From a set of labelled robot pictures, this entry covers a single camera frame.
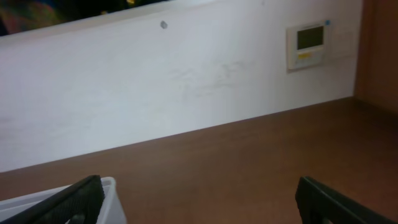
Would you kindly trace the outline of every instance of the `brown floor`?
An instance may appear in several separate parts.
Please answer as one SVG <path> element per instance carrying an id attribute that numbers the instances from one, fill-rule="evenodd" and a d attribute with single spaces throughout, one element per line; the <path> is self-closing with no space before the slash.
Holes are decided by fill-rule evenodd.
<path id="1" fill-rule="evenodd" d="M 398 124 L 352 99 L 0 174 L 0 200 L 99 174 L 130 223 L 300 223 L 310 175 L 398 221 Z"/>

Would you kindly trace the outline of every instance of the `wall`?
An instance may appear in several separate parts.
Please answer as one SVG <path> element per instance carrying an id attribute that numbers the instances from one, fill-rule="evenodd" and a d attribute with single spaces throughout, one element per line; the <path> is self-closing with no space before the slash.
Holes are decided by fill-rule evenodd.
<path id="1" fill-rule="evenodd" d="M 398 113 L 398 1 L 365 0 L 356 97 Z"/>
<path id="2" fill-rule="evenodd" d="M 353 94 L 356 54 L 288 75 L 285 29 L 331 19 L 355 30 L 360 0 L 225 0 L 131 14 L 0 40 L 0 171 Z"/>

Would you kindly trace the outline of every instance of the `thermostat screen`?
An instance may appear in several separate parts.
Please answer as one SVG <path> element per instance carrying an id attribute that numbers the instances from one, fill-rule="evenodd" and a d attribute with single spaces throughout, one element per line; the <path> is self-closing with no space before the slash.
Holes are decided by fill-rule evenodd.
<path id="1" fill-rule="evenodd" d="M 297 32 L 297 50 L 323 45 L 323 26 Z"/>

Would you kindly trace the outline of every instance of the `white plastic container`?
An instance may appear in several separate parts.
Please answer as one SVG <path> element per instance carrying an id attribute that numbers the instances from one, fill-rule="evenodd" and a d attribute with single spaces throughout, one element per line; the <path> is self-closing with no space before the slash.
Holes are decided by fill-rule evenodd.
<path id="1" fill-rule="evenodd" d="M 105 199 L 98 215 L 97 224 L 126 224 L 126 216 L 124 215 L 122 205 L 116 193 L 115 179 L 112 177 L 104 177 L 101 181 Z M 0 222 L 23 212 L 27 208 L 55 195 L 67 187 L 69 186 L 45 190 L 0 202 Z"/>

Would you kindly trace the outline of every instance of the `thermostat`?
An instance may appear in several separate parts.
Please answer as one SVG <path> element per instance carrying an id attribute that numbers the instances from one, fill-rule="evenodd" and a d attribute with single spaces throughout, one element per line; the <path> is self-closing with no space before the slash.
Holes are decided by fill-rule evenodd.
<path id="1" fill-rule="evenodd" d="M 327 49 L 330 21 L 297 26 L 287 30 L 288 69 L 321 64 Z"/>

